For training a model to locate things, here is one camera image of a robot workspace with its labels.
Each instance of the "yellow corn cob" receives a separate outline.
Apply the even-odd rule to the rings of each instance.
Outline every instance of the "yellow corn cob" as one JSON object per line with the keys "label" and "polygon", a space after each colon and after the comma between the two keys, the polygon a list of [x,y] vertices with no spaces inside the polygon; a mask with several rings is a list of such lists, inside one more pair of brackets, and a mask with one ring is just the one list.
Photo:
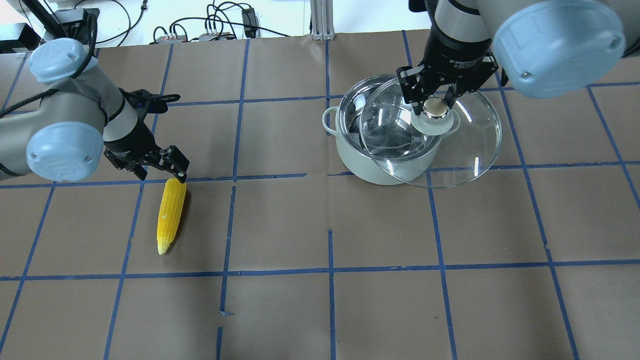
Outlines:
{"label": "yellow corn cob", "polygon": [[182,184],[175,178],[166,181],[158,214],[157,242],[160,255],[169,249],[175,239],[186,194],[187,184]]}

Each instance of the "white floor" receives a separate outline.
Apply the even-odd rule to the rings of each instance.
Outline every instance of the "white floor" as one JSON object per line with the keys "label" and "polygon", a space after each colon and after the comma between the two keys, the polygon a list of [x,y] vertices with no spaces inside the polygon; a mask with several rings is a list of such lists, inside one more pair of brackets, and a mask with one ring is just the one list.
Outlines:
{"label": "white floor", "polygon": [[[50,1],[53,10],[72,8],[79,0]],[[309,0],[244,0],[251,4],[259,17],[259,25],[292,36],[309,33]],[[120,0],[135,22],[140,14],[141,0]],[[168,27],[174,20],[182,17],[206,17],[208,0],[149,0],[148,10],[140,24],[131,31],[123,45],[148,44],[153,41],[152,32],[156,26]],[[98,40],[112,37],[128,27],[127,17],[122,9],[110,0],[89,0],[82,4],[87,8],[99,8]],[[227,10],[232,22],[242,22],[240,10]],[[334,27],[336,33],[361,33],[393,30],[427,29],[431,26],[426,13],[412,13],[407,0],[334,0]],[[44,32],[42,25],[28,13],[28,17],[39,34]],[[7,0],[0,0],[0,24],[25,22],[25,18],[14,10]],[[204,32],[202,20],[185,20],[181,24],[186,28],[189,38]],[[242,26],[236,26],[238,37],[244,36]],[[261,37],[277,37],[267,31],[260,32]],[[120,39],[102,44],[102,47],[116,46]]]}

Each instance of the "toy corn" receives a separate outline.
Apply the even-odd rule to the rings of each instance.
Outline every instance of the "toy corn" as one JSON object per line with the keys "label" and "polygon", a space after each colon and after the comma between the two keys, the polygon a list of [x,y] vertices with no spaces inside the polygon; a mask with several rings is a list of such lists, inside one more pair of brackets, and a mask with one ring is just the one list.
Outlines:
{"label": "toy corn", "polygon": [[175,178],[166,181],[158,214],[157,242],[160,255],[169,249],[175,239],[186,194],[187,184],[182,184]]}

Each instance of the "white pot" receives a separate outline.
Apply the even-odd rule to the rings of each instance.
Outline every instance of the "white pot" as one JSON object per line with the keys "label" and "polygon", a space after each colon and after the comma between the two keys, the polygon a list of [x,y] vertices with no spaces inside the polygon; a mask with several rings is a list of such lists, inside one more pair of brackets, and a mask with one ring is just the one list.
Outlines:
{"label": "white pot", "polygon": [[457,130],[456,127],[452,131],[449,131],[446,134],[440,136],[436,144],[428,152],[425,152],[418,158],[401,163],[393,162],[393,167],[391,166],[392,160],[387,160],[388,166],[385,166],[384,161],[374,161],[370,156],[365,155],[355,149],[347,141],[342,132],[334,130],[327,126],[325,118],[329,113],[336,113],[335,121],[333,122],[334,124],[340,124],[340,122],[344,121],[344,119],[339,118],[339,114],[337,113],[338,109],[338,106],[328,108],[324,111],[321,120],[327,132],[335,137],[335,144],[338,149],[338,155],[340,155],[340,159],[342,160],[344,165],[352,173],[354,173],[354,175],[358,176],[360,179],[378,185],[397,185],[401,184],[402,181],[398,180],[396,177],[401,179],[413,180],[416,177],[424,174],[427,168],[429,168],[429,166],[433,162],[433,158],[438,151],[442,139],[446,138]]}

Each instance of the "black box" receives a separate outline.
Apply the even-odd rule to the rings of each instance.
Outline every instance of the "black box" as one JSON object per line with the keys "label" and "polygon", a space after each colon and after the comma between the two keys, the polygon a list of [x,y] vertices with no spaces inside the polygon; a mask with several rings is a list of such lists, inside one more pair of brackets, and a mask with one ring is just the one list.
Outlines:
{"label": "black box", "polygon": [[28,53],[40,45],[40,36],[24,22],[0,25],[0,54]]}

